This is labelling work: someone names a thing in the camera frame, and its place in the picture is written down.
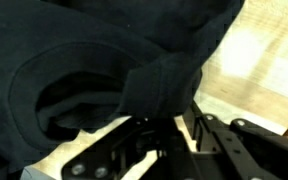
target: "black metal bracket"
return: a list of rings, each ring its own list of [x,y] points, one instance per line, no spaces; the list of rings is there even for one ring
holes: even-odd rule
[[[288,139],[244,119],[230,125],[196,104],[183,115],[199,152],[173,119],[131,118],[68,162],[63,180],[118,180],[156,150],[142,180],[288,180]]]

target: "screw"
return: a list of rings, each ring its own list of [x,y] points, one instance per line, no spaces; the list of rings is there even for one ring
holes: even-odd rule
[[[85,166],[83,164],[76,164],[72,167],[72,174],[77,176],[85,172]]]
[[[214,117],[213,117],[212,115],[206,115],[206,119],[207,119],[207,120],[213,120]]]
[[[105,167],[99,167],[95,171],[95,177],[97,178],[103,178],[107,176],[107,174],[108,174],[108,170]]]
[[[244,126],[244,125],[245,125],[245,122],[242,121],[242,120],[238,120],[238,121],[237,121],[237,124],[239,124],[240,126]]]

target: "dark cloth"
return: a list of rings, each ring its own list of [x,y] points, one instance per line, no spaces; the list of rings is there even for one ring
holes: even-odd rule
[[[243,2],[58,4],[0,0],[0,156],[9,173],[80,129],[183,114]]]

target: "black fabric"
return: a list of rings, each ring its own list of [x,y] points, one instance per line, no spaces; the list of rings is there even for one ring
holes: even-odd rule
[[[9,173],[41,160],[79,129],[95,132],[125,115],[183,114],[201,66],[241,6],[0,0],[0,156]]]

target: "wooden surface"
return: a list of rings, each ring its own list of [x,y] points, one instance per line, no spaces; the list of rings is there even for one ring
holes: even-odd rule
[[[226,123],[246,118],[284,134],[288,128],[288,0],[247,0],[203,69],[195,100],[204,112],[214,113]],[[81,132],[75,141],[62,144],[33,166],[60,179],[65,162],[126,119],[93,135]],[[154,161],[154,153],[149,157],[144,167]],[[139,166],[124,179],[137,179],[144,171]]]

